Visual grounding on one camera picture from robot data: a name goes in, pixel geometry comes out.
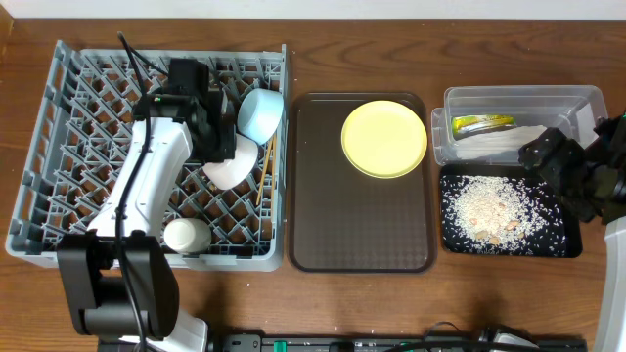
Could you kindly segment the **white cup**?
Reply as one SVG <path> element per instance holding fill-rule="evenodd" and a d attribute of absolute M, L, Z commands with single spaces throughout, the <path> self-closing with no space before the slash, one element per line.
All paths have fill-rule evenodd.
<path fill-rule="evenodd" d="M 206 251 L 211 245 L 211 231 L 201 219 L 179 218 L 168 223 L 163 232 L 165 244 L 178 253 Z"/>

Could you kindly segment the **green yellow snack wrapper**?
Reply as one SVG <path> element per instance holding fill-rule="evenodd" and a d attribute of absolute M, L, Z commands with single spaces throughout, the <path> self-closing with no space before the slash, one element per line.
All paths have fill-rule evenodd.
<path fill-rule="evenodd" d="M 516 127 L 516 120 L 511 115 L 478 114 L 452 118 L 452 134 L 456 140 L 513 127 Z"/>

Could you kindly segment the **white napkin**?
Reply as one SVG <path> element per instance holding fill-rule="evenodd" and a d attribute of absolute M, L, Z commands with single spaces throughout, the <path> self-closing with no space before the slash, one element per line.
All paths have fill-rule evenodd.
<path fill-rule="evenodd" d="M 525 144 L 536 140 L 547 128 L 543 125 L 520 126 L 508 130 L 466 137 L 457 142 L 459 159 L 475 159 L 493 154 L 517 152 Z"/>

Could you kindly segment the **wooden chopstick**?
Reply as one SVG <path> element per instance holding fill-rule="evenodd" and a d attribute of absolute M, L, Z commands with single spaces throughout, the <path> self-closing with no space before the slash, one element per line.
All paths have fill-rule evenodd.
<path fill-rule="evenodd" d="M 256 198 L 256 203 L 255 203 L 256 205 L 260 205 L 260 203 L 262 201 L 265 178 L 266 178 L 268 167 L 269 167 L 269 164 L 270 164 L 270 157 L 272 156 L 272 152 L 274 150 L 275 140 L 276 140 L 276 135 L 272 136 L 270 138 L 268 144 L 267 144 L 266 153 L 265 153 L 265 157 L 264 157 L 264 164 L 263 164 L 262 174 L 261 174 L 261 179 L 260 179 L 260 184 L 259 184 L 257 198 Z"/>
<path fill-rule="evenodd" d="M 272 137 L 271 142 L 271 150 L 270 150 L 270 161 L 271 164 L 268 166 L 268 175 L 271 176 L 272 182 L 276 181 L 276 162 L 277 162 L 277 143 L 278 143 L 278 137 L 277 137 L 277 133 L 275 133 Z"/>

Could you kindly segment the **light blue bowl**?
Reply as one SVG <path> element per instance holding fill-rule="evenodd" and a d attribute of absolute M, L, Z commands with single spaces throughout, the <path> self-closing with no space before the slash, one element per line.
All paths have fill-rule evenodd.
<path fill-rule="evenodd" d="M 285 103 L 280 92 L 257 88 L 249 92 L 239 109 L 239 132 L 258 145 L 270 140 L 283 117 Z"/>

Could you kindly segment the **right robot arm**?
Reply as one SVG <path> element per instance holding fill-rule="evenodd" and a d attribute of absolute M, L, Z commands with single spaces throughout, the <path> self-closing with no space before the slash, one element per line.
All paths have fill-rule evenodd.
<path fill-rule="evenodd" d="M 548 128 L 518 150 L 518 162 L 540 176 L 583 222 L 605 225 L 606 274 L 595 351 L 625 349 L 625 117 L 601 119 L 586 148 Z"/>

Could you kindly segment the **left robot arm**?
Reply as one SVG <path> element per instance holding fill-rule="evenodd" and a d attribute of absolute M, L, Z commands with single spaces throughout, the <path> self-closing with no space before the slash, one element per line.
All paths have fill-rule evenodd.
<path fill-rule="evenodd" d="M 183 164 L 234 159 L 227 104 L 210 83 L 209 67 L 195 59 L 171 60 L 166 85 L 142 92 L 111 195 L 85 234 L 66 235 L 57 247 L 78 333 L 133 343 L 139 351 L 206 350 L 208 324 L 181 308 L 159 236 Z"/>

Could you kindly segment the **yellow round plate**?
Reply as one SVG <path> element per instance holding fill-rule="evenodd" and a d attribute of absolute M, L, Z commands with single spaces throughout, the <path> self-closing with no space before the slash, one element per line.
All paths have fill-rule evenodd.
<path fill-rule="evenodd" d="M 389 100 L 365 103 L 344 120 L 340 142 L 346 159 L 378 179 L 405 176 L 423 161 L 425 124 L 405 105 Z"/>

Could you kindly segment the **white bowl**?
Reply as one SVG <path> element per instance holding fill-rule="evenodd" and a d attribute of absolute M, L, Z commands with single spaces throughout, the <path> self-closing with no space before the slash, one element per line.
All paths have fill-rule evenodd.
<path fill-rule="evenodd" d="M 251 172 L 257 161 L 258 146 L 251 139 L 236 135 L 235 157 L 221 163 L 207 163 L 202 171 L 219 190 L 229 190 L 239 185 Z"/>

